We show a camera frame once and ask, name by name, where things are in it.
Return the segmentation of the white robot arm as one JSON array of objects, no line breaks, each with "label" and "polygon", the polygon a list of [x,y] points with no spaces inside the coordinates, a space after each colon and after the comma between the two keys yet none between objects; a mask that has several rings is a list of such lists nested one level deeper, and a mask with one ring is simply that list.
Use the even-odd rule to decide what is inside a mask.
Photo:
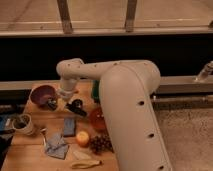
[{"label": "white robot arm", "polygon": [[100,105],[119,171],[213,171],[213,111],[156,112],[150,95],[160,71],[149,60],[56,66],[59,96],[67,101],[81,78],[98,80]]}]

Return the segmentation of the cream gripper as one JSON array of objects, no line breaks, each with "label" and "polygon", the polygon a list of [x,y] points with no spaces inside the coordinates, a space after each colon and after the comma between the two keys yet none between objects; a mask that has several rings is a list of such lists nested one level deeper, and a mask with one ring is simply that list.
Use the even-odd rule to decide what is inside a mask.
[{"label": "cream gripper", "polygon": [[[62,100],[69,101],[73,97],[74,91],[65,91],[65,90],[59,88],[57,90],[57,94]],[[46,104],[47,104],[48,108],[51,110],[57,109],[57,101],[54,99],[48,99]],[[77,109],[76,105],[73,103],[67,103],[65,105],[65,108],[70,111],[75,111]]]}]

